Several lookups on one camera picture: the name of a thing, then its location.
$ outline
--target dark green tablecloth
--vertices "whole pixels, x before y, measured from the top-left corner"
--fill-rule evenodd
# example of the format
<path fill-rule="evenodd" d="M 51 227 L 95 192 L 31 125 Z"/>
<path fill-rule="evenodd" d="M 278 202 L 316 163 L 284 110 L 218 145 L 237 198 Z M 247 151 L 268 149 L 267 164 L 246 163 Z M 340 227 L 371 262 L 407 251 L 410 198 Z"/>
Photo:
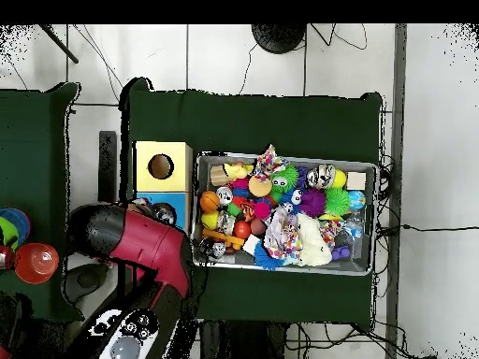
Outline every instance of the dark green tablecloth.
<path fill-rule="evenodd" d="M 78 92 L 74 83 L 46 93 L 0 90 L 0 207 L 18 208 L 32 224 L 28 242 L 51 244 L 65 257 L 65 114 Z M 0 290 L 27 295 L 34 317 L 57 322 L 81 318 L 61 292 L 62 266 L 40 285 L 13 271 L 0 275 Z"/>
<path fill-rule="evenodd" d="M 381 96 L 265 97 L 196 91 L 159 93 L 146 79 L 123 90 L 122 186 L 132 191 L 131 144 L 184 141 L 195 152 L 260 153 L 378 164 Z M 196 270 L 201 288 L 204 268 Z M 211 268 L 198 318 L 342 322 L 369 327 L 371 275 L 304 275 Z"/>

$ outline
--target white plush toy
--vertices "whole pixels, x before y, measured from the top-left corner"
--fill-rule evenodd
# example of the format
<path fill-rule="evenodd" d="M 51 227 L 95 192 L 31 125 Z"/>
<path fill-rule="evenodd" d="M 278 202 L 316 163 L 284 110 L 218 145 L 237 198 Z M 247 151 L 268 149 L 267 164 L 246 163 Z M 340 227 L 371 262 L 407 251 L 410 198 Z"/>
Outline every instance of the white plush toy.
<path fill-rule="evenodd" d="M 298 266 L 324 266 L 332 260 L 331 251 L 321 237 L 319 221 L 304 213 L 298 214 L 299 239 L 303 244 Z"/>

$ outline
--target circular hole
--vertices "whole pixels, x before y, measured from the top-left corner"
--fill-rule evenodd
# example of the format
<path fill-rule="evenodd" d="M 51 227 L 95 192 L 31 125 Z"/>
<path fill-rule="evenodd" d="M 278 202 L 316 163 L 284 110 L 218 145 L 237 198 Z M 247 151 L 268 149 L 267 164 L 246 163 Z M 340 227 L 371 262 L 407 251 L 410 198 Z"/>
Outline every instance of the circular hole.
<path fill-rule="evenodd" d="M 166 154 L 155 154 L 148 163 L 148 171 L 155 179 L 167 179 L 173 173 L 173 162 Z"/>

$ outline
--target gray metal tray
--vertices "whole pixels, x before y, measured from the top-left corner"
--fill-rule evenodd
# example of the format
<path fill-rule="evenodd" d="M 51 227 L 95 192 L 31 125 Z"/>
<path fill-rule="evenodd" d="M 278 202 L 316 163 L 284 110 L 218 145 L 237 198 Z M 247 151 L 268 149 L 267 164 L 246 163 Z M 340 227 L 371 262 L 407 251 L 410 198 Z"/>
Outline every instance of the gray metal tray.
<path fill-rule="evenodd" d="M 210 169 L 212 166 L 221 164 L 235 164 L 243 162 L 244 164 L 253 164 L 257 154 L 237 154 L 225 152 L 213 153 L 208 151 L 201 152 L 196 158 L 196 188 L 193 192 L 193 211 L 191 225 L 191 239 L 201 240 L 202 225 L 200 221 L 199 197 L 203 192 L 211 190 L 216 191 L 216 187 L 210 183 Z M 331 161 L 308 158 L 284 157 L 291 164 L 304 166 L 311 169 L 319 164 L 332 164 L 345 172 L 364 172 L 366 173 L 366 206 L 361 211 L 361 216 L 365 219 L 365 229 L 363 237 L 355 242 L 353 247 L 354 254 L 347 260 L 331 261 L 324 266 L 283 266 L 275 271 L 313 273 L 313 274 L 334 274 L 347 276 L 365 276 L 372 270 L 374 263 L 375 242 L 376 242 L 376 214 L 378 206 L 379 191 L 379 170 L 374 164 L 352 163 L 347 161 Z M 196 266 L 204 266 L 199 255 L 199 248 L 193 248 L 193 258 Z M 225 255 L 219 261 L 210 259 L 206 266 L 243 268 L 251 270 L 265 271 L 262 267 L 254 264 L 254 258 L 247 252 L 240 250 L 234 255 Z"/>

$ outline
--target orange cup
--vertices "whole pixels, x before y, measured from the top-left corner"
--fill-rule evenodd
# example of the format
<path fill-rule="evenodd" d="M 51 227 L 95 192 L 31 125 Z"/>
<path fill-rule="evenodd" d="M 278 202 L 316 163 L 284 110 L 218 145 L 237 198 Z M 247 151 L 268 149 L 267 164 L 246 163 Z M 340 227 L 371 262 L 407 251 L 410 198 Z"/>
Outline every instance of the orange cup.
<path fill-rule="evenodd" d="M 50 245 L 24 244 L 15 254 L 15 273 L 24 282 L 43 283 L 58 268 L 59 260 L 57 251 Z"/>

